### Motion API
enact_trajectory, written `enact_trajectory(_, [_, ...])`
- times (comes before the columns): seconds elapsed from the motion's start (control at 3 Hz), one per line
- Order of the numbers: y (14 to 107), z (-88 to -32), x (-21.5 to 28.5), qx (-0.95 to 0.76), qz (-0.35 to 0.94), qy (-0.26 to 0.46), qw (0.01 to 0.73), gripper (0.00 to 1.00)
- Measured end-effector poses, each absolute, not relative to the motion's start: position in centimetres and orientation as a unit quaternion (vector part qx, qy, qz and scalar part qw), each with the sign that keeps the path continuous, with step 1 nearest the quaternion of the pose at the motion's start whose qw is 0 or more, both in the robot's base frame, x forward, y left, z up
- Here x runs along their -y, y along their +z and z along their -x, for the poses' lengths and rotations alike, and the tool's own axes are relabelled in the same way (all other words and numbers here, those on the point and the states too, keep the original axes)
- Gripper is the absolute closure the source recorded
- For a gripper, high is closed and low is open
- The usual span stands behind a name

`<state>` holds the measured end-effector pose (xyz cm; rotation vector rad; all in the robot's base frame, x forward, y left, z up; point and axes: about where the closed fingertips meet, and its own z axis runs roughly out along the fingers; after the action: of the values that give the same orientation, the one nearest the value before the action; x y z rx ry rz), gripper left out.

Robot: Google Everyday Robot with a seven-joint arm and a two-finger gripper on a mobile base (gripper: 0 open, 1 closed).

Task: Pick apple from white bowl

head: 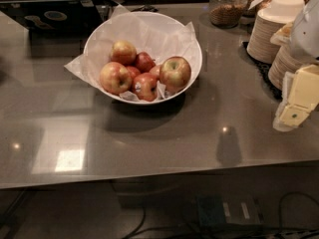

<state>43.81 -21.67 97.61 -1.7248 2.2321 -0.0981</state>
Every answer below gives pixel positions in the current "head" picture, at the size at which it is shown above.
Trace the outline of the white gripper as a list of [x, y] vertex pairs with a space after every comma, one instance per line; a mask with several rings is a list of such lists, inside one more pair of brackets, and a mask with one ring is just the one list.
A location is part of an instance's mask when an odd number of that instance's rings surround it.
[[[309, 0], [297, 15], [270, 38], [282, 46], [290, 40], [292, 56], [305, 63], [319, 62], [319, 0]], [[319, 66], [308, 65], [294, 74], [287, 72], [282, 84], [282, 102], [273, 121], [278, 131], [299, 128], [319, 105]]]

